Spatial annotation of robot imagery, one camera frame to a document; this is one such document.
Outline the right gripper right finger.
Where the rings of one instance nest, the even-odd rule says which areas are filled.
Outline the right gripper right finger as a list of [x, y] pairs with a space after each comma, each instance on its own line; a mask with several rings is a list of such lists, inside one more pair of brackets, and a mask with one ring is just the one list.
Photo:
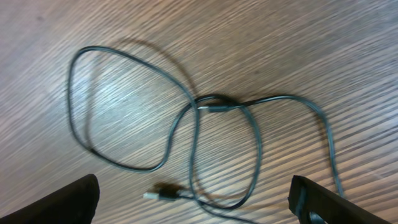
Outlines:
[[300, 223], [389, 224], [314, 181], [299, 175], [292, 178], [289, 209]]

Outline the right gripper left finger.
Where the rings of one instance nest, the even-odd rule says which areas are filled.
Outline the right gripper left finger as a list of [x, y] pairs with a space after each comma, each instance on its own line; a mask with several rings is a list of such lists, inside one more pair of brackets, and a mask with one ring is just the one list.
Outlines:
[[100, 199], [98, 179], [88, 174], [1, 218], [7, 223], [91, 223]]

